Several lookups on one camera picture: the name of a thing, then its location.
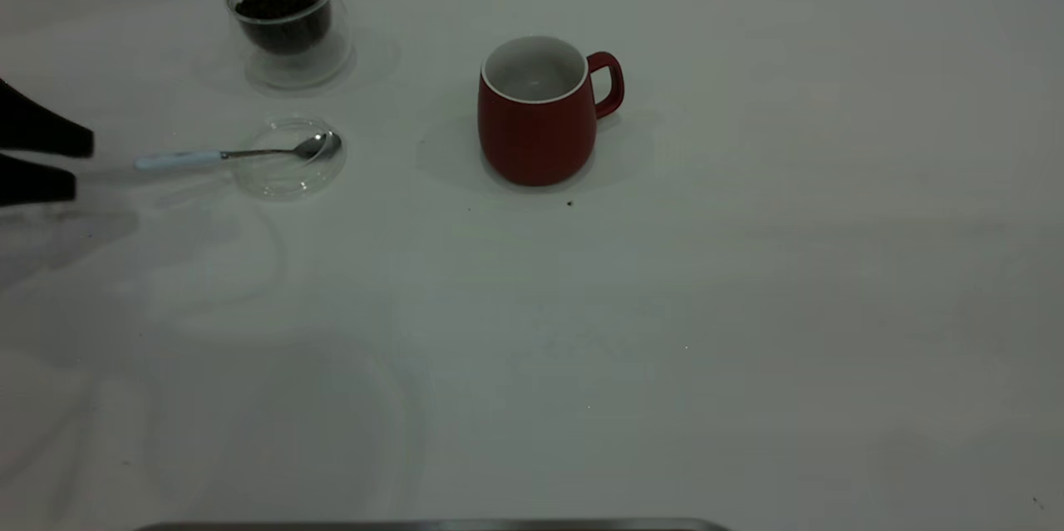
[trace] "white table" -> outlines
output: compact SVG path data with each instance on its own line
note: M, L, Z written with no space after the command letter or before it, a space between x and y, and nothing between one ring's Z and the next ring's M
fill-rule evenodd
M0 0L99 146L0 212L0 528L1064 524L1064 0L346 1L355 68L278 98L222 0ZM476 139L522 32L628 82L547 190ZM350 148L304 201L122 171L278 110Z

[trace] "spoon handle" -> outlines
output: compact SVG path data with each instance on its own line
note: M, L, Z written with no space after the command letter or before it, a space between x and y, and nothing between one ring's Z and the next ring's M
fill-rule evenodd
M142 171L155 171L183 167L205 166L222 161L221 151L200 151L196 153L168 153L168 155L152 155L133 161L133 167Z

